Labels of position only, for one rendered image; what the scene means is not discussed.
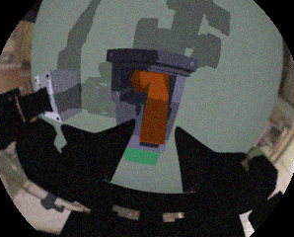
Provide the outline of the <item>orange l-shaped part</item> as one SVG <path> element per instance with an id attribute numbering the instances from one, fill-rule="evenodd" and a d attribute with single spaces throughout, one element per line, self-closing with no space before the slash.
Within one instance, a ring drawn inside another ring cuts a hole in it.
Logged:
<path id="1" fill-rule="evenodd" d="M 146 107 L 139 142 L 162 143 L 167 135 L 168 92 L 170 74 L 155 71 L 132 72 L 131 83 L 134 91 L 147 92 Z"/>

